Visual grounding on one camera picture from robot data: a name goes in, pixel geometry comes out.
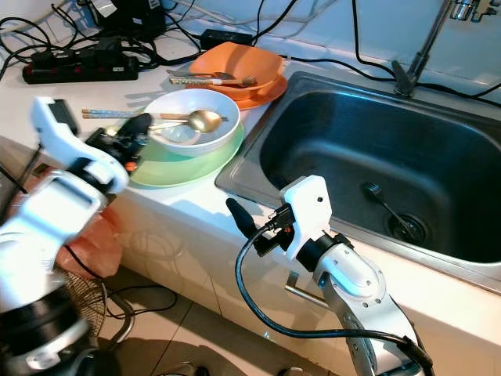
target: white countertop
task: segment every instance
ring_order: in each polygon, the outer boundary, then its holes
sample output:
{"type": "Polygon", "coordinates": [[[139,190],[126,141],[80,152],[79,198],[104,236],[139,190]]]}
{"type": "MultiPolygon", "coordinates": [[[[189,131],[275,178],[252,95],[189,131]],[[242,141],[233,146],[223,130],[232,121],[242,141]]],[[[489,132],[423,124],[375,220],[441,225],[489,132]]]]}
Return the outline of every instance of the white countertop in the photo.
{"type": "MultiPolygon", "coordinates": [[[[162,38],[161,41],[164,47],[163,55],[167,58],[184,56],[193,52],[193,48],[181,40],[162,38]]],[[[386,91],[393,89],[392,84],[368,81],[335,67],[323,70],[305,64],[290,63],[287,64],[284,75],[289,77],[298,70],[326,75],[372,89],[386,91]]],[[[0,136],[30,148],[37,145],[38,140],[29,119],[34,96],[66,99],[77,118],[76,115],[80,113],[82,107],[134,110],[175,89],[178,87],[168,83],[164,67],[142,72],[138,81],[54,85],[27,85],[21,78],[20,67],[10,67],[0,81],[0,136]]],[[[501,110],[465,99],[422,89],[416,91],[416,98],[501,120],[501,110]]],[[[243,121],[246,134],[266,108],[267,106],[263,106],[256,110],[244,111],[243,121]]],[[[82,138],[99,126],[110,125],[109,120],[77,119],[82,138]]],[[[125,194],[144,204],[202,219],[207,222],[208,226],[213,226],[220,231],[222,236],[238,237],[239,231],[229,217],[225,206],[228,194],[214,185],[215,176],[212,175],[197,183],[167,189],[144,189],[131,184],[125,194]],[[216,213],[224,215],[218,216],[221,220],[212,222],[214,219],[212,215],[216,213]]],[[[255,204],[248,201],[244,206],[251,207],[255,204]]],[[[260,207],[259,209],[264,214],[270,212],[267,208],[260,207]]],[[[263,218],[257,218],[257,220],[263,222],[263,218]]],[[[501,296],[367,244],[358,241],[353,243],[359,253],[372,259],[384,271],[389,290],[400,305],[501,346],[501,326],[497,324],[501,317],[501,296]]]]}

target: orange plate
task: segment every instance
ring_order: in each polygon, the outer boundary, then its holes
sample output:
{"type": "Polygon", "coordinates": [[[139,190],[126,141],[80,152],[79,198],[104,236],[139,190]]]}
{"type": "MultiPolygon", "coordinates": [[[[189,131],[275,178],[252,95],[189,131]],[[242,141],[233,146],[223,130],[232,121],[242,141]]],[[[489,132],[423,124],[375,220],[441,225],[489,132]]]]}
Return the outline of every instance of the orange plate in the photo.
{"type": "Polygon", "coordinates": [[[250,99],[258,90],[272,85],[282,71],[282,58],[273,52],[249,45],[226,42],[209,49],[189,67],[192,73],[226,72],[235,78],[252,75],[257,84],[246,88],[219,86],[218,92],[233,100],[250,99]]]}
{"type": "MultiPolygon", "coordinates": [[[[273,80],[273,85],[265,86],[264,88],[258,90],[256,95],[251,98],[236,100],[235,103],[241,110],[250,110],[251,108],[262,106],[263,104],[270,103],[284,94],[287,90],[288,84],[289,83],[284,76],[279,76],[277,79],[273,80]]],[[[186,88],[212,89],[208,88],[207,85],[187,85],[186,88]]],[[[219,91],[219,88],[220,86],[215,86],[214,90],[219,91]]]]}

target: floor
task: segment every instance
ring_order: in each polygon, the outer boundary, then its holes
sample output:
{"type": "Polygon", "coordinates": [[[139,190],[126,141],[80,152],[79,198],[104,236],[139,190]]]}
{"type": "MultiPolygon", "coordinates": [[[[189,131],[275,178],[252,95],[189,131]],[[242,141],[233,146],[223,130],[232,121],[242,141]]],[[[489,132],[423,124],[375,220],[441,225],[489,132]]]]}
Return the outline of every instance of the floor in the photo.
{"type": "MultiPolygon", "coordinates": [[[[113,289],[152,284],[125,268],[107,283],[113,289]]],[[[163,288],[124,291],[122,295],[134,309],[173,302],[172,293],[163,288]]],[[[113,303],[110,309],[120,312],[113,303]]],[[[112,338],[120,326],[120,320],[106,318],[100,342],[112,338]]],[[[116,354],[123,376],[156,376],[183,361],[205,366],[211,376],[269,376],[288,367],[300,367],[311,376],[334,376],[182,296],[167,311],[138,315],[132,333],[116,354]]]]}

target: stainless steel sink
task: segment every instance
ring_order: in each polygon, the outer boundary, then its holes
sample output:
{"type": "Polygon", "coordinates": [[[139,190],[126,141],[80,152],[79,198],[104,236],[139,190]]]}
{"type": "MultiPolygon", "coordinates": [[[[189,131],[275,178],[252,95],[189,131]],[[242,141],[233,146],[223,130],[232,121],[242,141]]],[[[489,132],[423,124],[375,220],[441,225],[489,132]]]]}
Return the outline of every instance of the stainless steel sink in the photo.
{"type": "Polygon", "coordinates": [[[326,180],[335,230],[501,293],[501,121],[299,72],[216,184],[277,207],[311,174],[326,180]],[[399,236],[364,182],[419,240],[399,236]]]}

